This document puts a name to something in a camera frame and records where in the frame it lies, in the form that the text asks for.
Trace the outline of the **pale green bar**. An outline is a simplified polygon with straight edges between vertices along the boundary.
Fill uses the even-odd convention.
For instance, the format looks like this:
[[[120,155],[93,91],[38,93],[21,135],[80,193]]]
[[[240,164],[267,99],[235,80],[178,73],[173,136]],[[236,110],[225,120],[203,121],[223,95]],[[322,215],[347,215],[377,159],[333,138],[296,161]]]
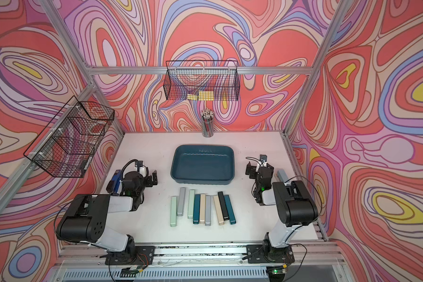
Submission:
[[[177,197],[172,196],[170,200],[170,226],[177,226]]]

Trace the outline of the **light green bar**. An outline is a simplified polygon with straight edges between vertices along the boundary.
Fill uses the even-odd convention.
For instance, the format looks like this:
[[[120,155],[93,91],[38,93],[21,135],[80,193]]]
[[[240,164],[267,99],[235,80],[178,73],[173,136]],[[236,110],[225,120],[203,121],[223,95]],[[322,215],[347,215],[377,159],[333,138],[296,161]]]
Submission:
[[[194,204],[195,204],[195,189],[190,189],[189,190],[189,201],[188,201],[188,219],[193,219]]]

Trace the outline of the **teal plastic storage box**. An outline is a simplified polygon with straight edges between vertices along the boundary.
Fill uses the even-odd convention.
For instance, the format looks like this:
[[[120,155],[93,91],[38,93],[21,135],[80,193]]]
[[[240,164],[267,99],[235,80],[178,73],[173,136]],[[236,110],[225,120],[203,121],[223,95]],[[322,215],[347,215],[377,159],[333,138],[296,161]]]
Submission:
[[[227,185],[235,177],[235,153],[222,145],[181,145],[176,148],[171,177],[177,183]]]

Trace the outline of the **dark teal bar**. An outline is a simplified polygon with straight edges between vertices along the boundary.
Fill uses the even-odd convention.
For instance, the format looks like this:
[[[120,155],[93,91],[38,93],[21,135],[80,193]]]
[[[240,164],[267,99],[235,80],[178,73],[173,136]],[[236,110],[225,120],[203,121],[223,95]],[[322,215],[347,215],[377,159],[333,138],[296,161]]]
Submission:
[[[193,202],[193,224],[199,224],[200,221],[200,194],[195,194]]]

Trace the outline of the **beige bar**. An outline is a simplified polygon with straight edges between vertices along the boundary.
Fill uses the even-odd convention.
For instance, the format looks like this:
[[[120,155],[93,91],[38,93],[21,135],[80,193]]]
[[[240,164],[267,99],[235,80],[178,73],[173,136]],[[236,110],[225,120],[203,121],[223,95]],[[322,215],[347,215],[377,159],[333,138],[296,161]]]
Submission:
[[[206,195],[200,195],[199,223],[205,224]]]

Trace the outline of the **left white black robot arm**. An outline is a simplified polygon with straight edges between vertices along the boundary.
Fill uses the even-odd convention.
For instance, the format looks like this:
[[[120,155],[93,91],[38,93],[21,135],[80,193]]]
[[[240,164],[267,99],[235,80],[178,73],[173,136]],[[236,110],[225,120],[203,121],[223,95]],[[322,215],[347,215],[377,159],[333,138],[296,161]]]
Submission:
[[[110,214],[135,212],[144,203],[144,191],[158,184],[157,171],[150,172],[142,161],[130,160],[117,177],[118,188],[108,194],[77,195],[55,226],[58,240],[88,244],[106,254],[107,266],[137,265],[142,269],[153,262],[154,247],[137,246],[133,236],[107,225]]]

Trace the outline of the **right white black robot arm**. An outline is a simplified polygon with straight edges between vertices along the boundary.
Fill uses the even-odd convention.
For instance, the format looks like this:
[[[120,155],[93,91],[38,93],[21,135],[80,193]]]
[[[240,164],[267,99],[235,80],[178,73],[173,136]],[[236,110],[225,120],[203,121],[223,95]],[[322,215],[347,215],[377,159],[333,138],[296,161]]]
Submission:
[[[258,159],[247,157],[245,174],[253,179],[251,194],[260,206],[275,206],[278,221],[274,228],[265,234],[261,245],[246,246],[247,255],[242,260],[250,264],[283,263],[288,266],[295,262],[290,241],[303,227],[318,219],[318,208],[305,184],[293,177],[279,177],[273,182],[274,167],[267,163],[267,157]]]

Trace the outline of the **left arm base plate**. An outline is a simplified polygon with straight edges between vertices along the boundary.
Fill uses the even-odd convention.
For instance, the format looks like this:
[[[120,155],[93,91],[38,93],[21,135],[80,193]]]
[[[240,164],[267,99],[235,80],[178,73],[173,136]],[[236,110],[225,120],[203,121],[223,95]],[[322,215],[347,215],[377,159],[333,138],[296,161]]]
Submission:
[[[121,252],[109,252],[105,257],[105,264],[148,266],[153,263],[154,254],[155,246],[133,246]]]

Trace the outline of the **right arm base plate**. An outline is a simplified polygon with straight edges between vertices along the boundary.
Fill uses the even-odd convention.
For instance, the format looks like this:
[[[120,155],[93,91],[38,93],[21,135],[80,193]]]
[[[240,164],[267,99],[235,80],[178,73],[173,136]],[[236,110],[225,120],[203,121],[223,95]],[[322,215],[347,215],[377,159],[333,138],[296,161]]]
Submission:
[[[248,244],[246,251],[245,260],[250,264],[285,263],[290,265],[295,262],[291,246],[278,249],[261,244]]]

